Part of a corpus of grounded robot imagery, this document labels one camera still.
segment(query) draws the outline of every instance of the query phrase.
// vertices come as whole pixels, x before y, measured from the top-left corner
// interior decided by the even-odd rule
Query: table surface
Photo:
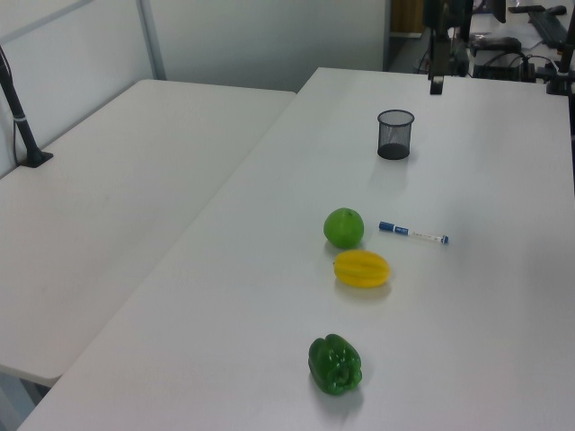
[[[569,113],[544,90],[319,69],[21,430],[571,429]],[[402,161],[376,155],[388,109],[415,115]],[[336,281],[338,207],[385,285]],[[341,397],[307,365],[329,333],[362,357]]]
[[[56,381],[294,97],[142,81],[0,180],[0,371]]]

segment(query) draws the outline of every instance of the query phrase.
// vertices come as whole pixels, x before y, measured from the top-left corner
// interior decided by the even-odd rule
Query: pen
[[[395,232],[400,235],[415,236],[417,238],[421,238],[422,240],[430,240],[435,242],[441,242],[442,244],[449,244],[449,237],[446,235],[436,236],[436,235],[429,235],[427,233],[418,233],[405,227],[396,226],[393,223],[380,222],[379,230]]]

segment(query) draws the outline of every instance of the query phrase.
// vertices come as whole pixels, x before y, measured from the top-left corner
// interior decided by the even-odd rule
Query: black cable
[[[553,62],[553,60],[551,60],[550,58],[543,57],[543,56],[528,55],[528,56],[527,56],[527,59],[529,59],[529,58],[542,58],[543,60],[547,60],[549,63],[552,63],[552,62]]]
[[[420,74],[420,70],[421,70],[421,65],[423,64],[423,60],[425,60],[425,56],[427,56],[429,53],[429,48],[423,53],[423,57],[420,60],[420,65],[417,66],[417,75]]]
[[[14,163],[16,167],[20,166],[18,163],[18,157],[16,156],[16,120],[13,120],[13,129],[12,129],[12,154],[14,156]]]
[[[2,49],[2,46],[0,45],[0,56],[2,56],[2,61],[4,61],[4,64],[6,65],[6,69],[8,70],[8,75],[10,76],[10,81],[13,81],[12,78],[12,69],[10,68],[10,63],[8,63],[8,58],[6,58],[6,54],[4,53],[4,50]],[[12,154],[14,157],[14,163],[16,164],[16,167],[20,166],[20,164],[18,163],[18,157],[16,156],[16,120],[13,119],[13,128],[12,128]]]
[[[523,58],[523,57],[525,57],[525,56],[517,56],[517,57],[513,58],[511,60],[511,63],[509,63],[508,68],[510,69],[511,67],[513,67],[513,63],[515,63],[516,61],[518,61],[520,58]]]
[[[499,60],[500,58],[506,56],[508,53],[507,52],[501,52],[500,54],[498,54],[497,56],[493,57],[491,60],[487,61],[482,67],[489,67],[493,64],[494,61]]]
[[[2,49],[2,45],[0,45],[0,56],[2,56],[4,64],[6,65],[6,69],[8,69],[8,75],[10,76],[10,81],[12,81],[12,69],[10,68],[10,63],[8,63],[8,58],[6,58],[6,54]]]

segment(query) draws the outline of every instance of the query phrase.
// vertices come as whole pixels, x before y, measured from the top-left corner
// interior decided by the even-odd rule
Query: black mesh pencil cup
[[[411,123],[415,120],[407,110],[386,110],[377,116],[379,140],[377,153],[388,160],[410,155]]]

